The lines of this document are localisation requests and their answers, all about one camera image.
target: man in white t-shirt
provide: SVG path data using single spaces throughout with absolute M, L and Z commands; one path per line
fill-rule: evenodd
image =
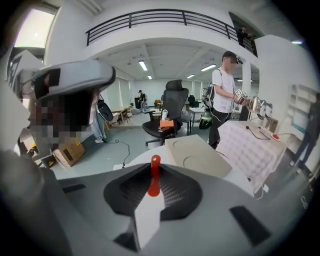
M 232 70 L 237 66 L 237 56 L 226 51 L 222 56 L 221 67 L 212 72 L 212 85 L 214 87 L 213 114 L 212 125 L 209 134 L 209 145 L 216 149 L 220 138 L 218 128 L 226 122 L 234 108 L 234 101 L 238 102 L 235 94 L 235 81 L 231 74 Z

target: checkered paper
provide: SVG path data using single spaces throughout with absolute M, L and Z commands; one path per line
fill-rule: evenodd
M 260 130 L 249 121 L 227 121 L 218 128 L 220 143 L 216 150 L 226 155 L 248 178 L 256 193 L 273 173 L 286 150 L 286 145 L 270 137 L 268 131 Z M 266 140 L 262 131 L 270 140 Z

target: white t-shirt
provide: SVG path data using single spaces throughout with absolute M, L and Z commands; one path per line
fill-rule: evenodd
M 212 85 L 221 86 L 226 92 L 233 94 L 236 88 L 234 76 L 222 70 L 221 67 L 212 72 Z M 234 100 L 216 93 L 214 90 L 213 107 L 216 111 L 230 113 L 234 108 Z

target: office chair headrest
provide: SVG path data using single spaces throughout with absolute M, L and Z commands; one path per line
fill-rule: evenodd
M 169 91 L 182 91 L 182 80 L 172 80 L 166 83 L 165 89 Z

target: sneaker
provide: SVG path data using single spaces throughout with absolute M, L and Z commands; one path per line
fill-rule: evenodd
M 97 139 L 95 140 L 95 143 L 104 143 L 104 141 L 102 140 L 102 138 L 97 138 Z

